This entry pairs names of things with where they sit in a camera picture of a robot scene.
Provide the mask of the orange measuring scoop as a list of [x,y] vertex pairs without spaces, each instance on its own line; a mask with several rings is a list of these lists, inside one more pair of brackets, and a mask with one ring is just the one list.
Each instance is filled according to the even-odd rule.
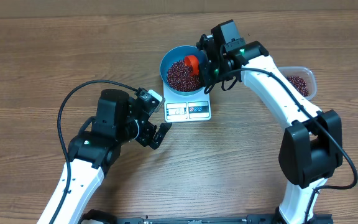
[[184,58],[184,63],[187,67],[191,68],[191,76],[198,76],[199,75],[199,61],[195,55],[187,55]]

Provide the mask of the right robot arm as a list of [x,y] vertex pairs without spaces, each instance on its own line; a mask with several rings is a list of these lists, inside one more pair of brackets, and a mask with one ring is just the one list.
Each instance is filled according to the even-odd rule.
[[198,66],[209,93],[215,84],[242,82],[256,93],[283,129],[278,156],[287,178],[285,195],[272,223],[332,223],[313,211],[319,191],[342,165],[339,115],[324,112],[307,100],[280,72],[258,41],[246,43],[234,21],[203,34],[196,48],[206,56]]

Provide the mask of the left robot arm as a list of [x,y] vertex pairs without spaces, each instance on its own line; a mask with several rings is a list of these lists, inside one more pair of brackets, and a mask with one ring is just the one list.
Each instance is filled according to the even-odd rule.
[[117,223],[117,217],[85,207],[121,153],[121,146],[135,140],[157,149],[170,123],[149,122],[165,99],[140,88],[135,97],[122,90],[105,89],[97,112],[86,120],[68,145],[68,163],[45,207],[39,223]]

